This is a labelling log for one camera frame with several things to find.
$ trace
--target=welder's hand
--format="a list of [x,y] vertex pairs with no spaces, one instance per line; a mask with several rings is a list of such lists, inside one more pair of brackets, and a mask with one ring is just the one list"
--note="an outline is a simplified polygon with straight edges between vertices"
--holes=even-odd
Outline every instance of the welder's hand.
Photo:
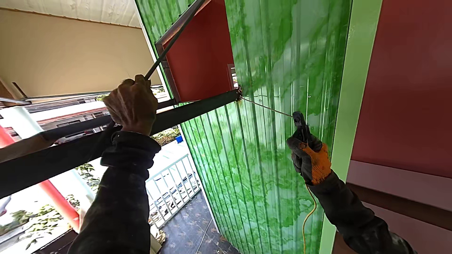
[[305,182],[311,185],[321,183],[331,173],[331,162],[328,159],[328,147],[314,135],[311,135],[313,147],[290,137],[287,145],[292,150],[292,161],[295,171],[300,173]]
[[145,80],[143,75],[135,75],[135,80],[126,79],[103,102],[123,131],[149,136],[158,104],[150,80]]

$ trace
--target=balcony railing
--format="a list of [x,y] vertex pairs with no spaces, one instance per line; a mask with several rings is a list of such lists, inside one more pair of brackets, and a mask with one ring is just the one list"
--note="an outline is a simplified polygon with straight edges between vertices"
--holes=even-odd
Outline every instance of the balcony railing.
[[200,189],[199,177],[185,154],[146,181],[149,223],[160,229]]

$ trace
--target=green frame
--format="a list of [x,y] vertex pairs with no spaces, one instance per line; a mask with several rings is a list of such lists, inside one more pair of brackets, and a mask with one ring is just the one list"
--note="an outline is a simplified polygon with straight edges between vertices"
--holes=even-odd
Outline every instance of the green frame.
[[[382,0],[353,0],[334,131],[331,168],[347,178]],[[336,228],[323,219],[320,254],[331,254]]]

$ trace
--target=yellow cable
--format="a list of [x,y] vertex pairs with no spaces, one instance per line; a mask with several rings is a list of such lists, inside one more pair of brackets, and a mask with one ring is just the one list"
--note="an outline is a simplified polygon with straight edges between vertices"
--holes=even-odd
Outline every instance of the yellow cable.
[[303,253],[306,254],[306,239],[305,239],[305,225],[306,225],[306,221],[308,220],[309,216],[311,216],[314,211],[317,208],[317,202],[315,201],[314,196],[311,193],[311,190],[308,188],[308,186],[306,185],[306,189],[308,189],[309,195],[311,196],[312,200],[314,200],[314,209],[312,209],[312,211],[310,213],[308,213],[308,215],[306,216],[305,220],[303,221]]

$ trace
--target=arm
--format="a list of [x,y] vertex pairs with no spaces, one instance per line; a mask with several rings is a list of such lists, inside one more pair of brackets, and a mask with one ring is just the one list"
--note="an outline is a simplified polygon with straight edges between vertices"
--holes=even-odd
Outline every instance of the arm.
[[287,140],[293,164],[345,243],[359,254],[416,253],[407,241],[389,232],[384,220],[363,206],[356,194],[331,170],[326,144],[314,136],[311,138],[313,149],[294,137]]
[[414,254],[410,244],[392,233],[384,220],[363,206],[359,198],[335,172],[309,189],[319,199],[328,220],[337,227],[345,243],[359,254]]
[[143,75],[136,75],[135,81],[124,80],[104,98],[122,131],[113,135],[113,144],[102,154],[101,165],[108,169],[69,254],[149,253],[145,184],[147,169],[160,151],[159,144],[149,137],[157,110],[150,86]]
[[143,253],[150,248],[145,181],[160,145],[149,136],[116,132],[101,165],[108,166],[69,254]]

